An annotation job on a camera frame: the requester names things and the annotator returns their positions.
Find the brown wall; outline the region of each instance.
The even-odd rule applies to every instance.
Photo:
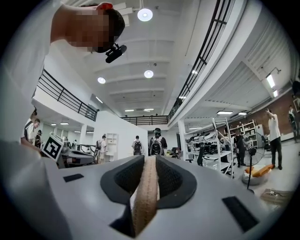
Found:
[[[289,106],[292,105],[295,109],[293,98],[292,98],[292,91],[286,93],[282,97],[280,97],[278,100],[271,103],[267,108],[272,110],[272,113],[277,114],[278,117],[278,124],[279,124],[279,130],[281,134],[288,134],[292,132],[291,125],[289,123],[288,119],[288,113],[289,113]],[[256,121],[256,124],[262,124],[263,132],[264,134],[269,134],[269,118],[265,113],[266,109],[262,109],[258,112],[255,112],[251,115],[247,115],[246,118],[237,120],[235,122],[229,123],[229,128],[235,128],[237,125],[241,125],[240,123],[246,124],[252,120]]]

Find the ear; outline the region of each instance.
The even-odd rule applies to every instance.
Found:
[[[102,2],[100,3],[97,7],[96,10],[108,10],[108,9],[112,9],[113,5],[109,2]]]

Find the standing fan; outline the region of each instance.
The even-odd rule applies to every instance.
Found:
[[[237,145],[241,146],[242,144],[246,147],[244,164],[250,167],[247,190],[254,194],[254,191],[249,189],[251,170],[252,166],[258,164],[259,161],[263,158],[265,145],[263,144],[263,138],[259,133],[245,134],[243,138],[239,140]]]

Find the railing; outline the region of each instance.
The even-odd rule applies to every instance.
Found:
[[[65,89],[46,70],[43,70],[43,74],[41,75],[37,86],[63,105],[71,108],[86,118],[91,119],[92,121],[96,121],[97,111],[90,108]]]
[[[193,65],[192,70],[190,71],[181,91],[178,95],[170,113],[169,119],[171,119],[178,108],[181,106],[183,101],[186,99],[187,95],[191,92],[191,89],[196,83],[196,78],[198,78],[203,70],[205,69],[207,63],[210,60],[216,46],[218,45],[219,39],[225,29],[227,22],[225,22],[226,16],[228,16],[228,9],[231,3],[234,1],[231,0],[223,0],[222,4],[221,0],[217,0],[214,13],[212,15],[209,28],[207,30],[204,42],[199,51],[199,54],[196,58],[196,61]]]
[[[122,118],[127,122],[134,125],[156,125],[156,124],[168,124],[169,118],[164,116],[149,116],[149,117],[125,117]]]

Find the column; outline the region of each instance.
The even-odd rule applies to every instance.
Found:
[[[179,128],[179,135],[180,135],[180,144],[181,144],[181,151],[182,153],[182,158],[185,161],[186,160],[186,154],[187,154],[187,147],[186,147],[186,141],[185,141],[185,133],[186,133],[186,129],[184,126],[184,120],[180,119],[178,121],[178,128]]]
[[[80,133],[79,144],[85,144],[86,127],[87,127],[86,124],[83,124],[81,126],[81,133]]]

